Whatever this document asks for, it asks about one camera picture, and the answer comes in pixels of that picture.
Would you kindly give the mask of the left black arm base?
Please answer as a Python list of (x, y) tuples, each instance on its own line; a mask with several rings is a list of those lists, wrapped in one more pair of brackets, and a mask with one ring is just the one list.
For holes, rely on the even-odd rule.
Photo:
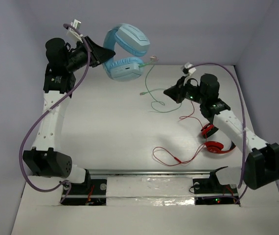
[(107, 178), (93, 177), (88, 170), (85, 181), (81, 184), (71, 184), (71, 189), (64, 187), (61, 204), (64, 206), (105, 206)]

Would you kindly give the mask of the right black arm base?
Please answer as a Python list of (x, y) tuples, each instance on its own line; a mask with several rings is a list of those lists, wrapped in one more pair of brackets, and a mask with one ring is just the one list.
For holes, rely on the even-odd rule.
[(208, 178), (193, 179), (188, 191), (195, 196), (196, 205), (239, 204), (237, 189), (218, 181), (216, 173), (224, 168), (227, 167), (212, 170)]

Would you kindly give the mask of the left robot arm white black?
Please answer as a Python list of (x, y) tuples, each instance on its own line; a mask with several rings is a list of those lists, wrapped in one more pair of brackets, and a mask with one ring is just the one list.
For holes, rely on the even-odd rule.
[(96, 67), (113, 58), (115, 52), (94, 43), (88, 36), (85, 43), (78, 41), (71, 48), (61, 38), (46, 42), (48, 64), (44, 81), (43, 114), (35, 125), (39, 126), (31, 150), (23, 150), (20, 161), (31, 172), (41, 177), (60, 177), (74, 183), (75, 188), (86, 193), (92, 187), (88, 172), (73, 164), (70, 156), (61, 152), (61, 133), (67, 106), (73, 88), (80, 84), (74, 72), (82, 67)]

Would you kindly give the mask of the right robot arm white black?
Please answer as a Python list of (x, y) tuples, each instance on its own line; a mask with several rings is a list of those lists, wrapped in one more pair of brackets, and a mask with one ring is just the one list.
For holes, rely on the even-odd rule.
[(258, 189), (279, 180), (279, 144), (268, 143), (244, 126), (219, 96), (220, 84), (213, 74), (204, 74), (194, 86), (183, 76), (163, 93), (181, 103), (184, 99), (200, 105), (204, 118), (222, 131), (244, 155), (242, 167), (227, 167), (210, 178), (209, 188), (221, 192), (227, 184), (244, 181), (250, 189)]

